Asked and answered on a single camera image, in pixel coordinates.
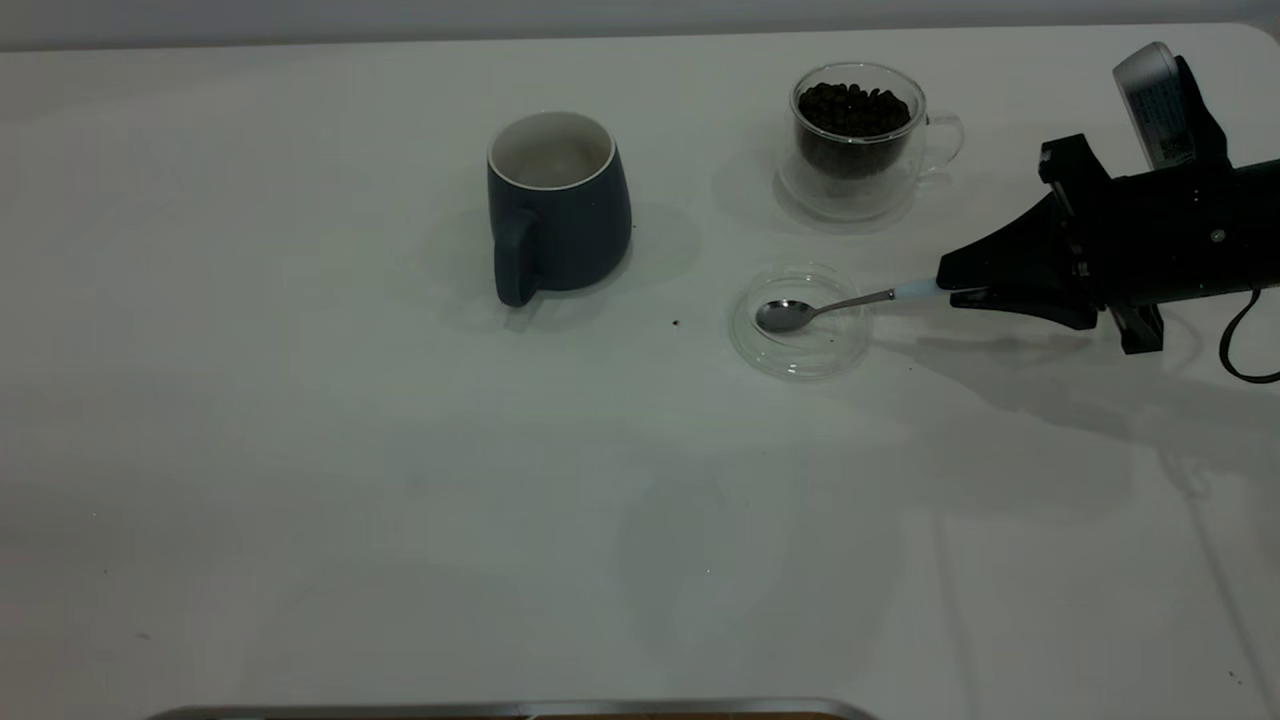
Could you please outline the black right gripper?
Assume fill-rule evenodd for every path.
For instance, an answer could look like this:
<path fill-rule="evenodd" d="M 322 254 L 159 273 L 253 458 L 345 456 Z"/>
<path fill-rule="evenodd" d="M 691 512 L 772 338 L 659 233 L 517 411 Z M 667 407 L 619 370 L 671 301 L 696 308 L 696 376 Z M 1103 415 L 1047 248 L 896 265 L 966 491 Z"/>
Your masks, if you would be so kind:
<path fill-rule="evenodd" d="M 1009 224 L 945 254 L 956 309 L 1073 331 L 1116 322 L 1124 354 L 1164 347 L 1160 305 L 1256 288 L 1256 168 L 1228 159 L 1111 177 L 1082 135 L 1043 143 L 1052 190 Z M 1052 291 L 1083 291 L 1087 299 Z"/>

